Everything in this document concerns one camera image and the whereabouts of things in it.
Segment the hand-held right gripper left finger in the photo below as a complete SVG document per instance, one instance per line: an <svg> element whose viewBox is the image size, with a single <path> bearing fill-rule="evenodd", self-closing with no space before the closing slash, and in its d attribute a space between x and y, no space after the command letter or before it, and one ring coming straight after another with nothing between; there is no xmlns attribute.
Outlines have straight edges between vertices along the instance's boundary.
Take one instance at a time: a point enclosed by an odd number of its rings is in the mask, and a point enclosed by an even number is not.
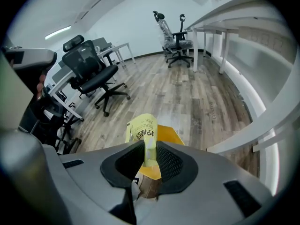
<svg viewBox="0 0 300 225"><path fill-rule="evenodd" d="M144 142L60 157L60 192L74 225L142 225L144 199L134 178L144 157Z"/></svg>

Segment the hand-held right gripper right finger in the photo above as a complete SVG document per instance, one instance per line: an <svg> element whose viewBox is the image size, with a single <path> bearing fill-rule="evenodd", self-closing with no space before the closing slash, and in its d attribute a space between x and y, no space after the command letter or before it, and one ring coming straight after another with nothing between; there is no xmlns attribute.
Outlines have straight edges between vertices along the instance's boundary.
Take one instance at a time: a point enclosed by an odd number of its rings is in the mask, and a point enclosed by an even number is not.
<svg viewBox="0 0 300 225"><path fill-rule="evenodd" d="M139 225L246 224L272 199L257 177L221 155L169 142L159 141L157 147L164 161L173 155L182 159L179 174L160 187L184 184L185 189L138 202Z"/></svg>

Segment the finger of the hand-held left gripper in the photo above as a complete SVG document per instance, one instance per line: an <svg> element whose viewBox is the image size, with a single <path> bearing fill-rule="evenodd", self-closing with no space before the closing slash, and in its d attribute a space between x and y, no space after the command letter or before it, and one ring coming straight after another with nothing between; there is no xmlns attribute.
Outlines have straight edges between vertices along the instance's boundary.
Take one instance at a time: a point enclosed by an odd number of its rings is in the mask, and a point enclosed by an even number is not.
<svg viewBox="0 0 300 225"><path fill-rule="evenodd" d="M37 93L40 76L57 60L56 52L44 48L7 49L4 55L13 62L13 70L32 93Z"/></svg>

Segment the person's left hand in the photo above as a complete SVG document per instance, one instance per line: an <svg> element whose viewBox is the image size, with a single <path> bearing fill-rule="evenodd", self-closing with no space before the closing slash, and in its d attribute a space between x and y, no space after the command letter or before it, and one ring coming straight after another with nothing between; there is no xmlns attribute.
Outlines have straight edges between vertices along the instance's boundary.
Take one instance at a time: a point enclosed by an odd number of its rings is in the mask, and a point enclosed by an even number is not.
<svg viewBox="0 0 300 225"><path fill-rule="evenodd" d="M37 85L37 100L39 100L42 97L45 79L46 75L41 74L39 77L39 83Z"/></svg>

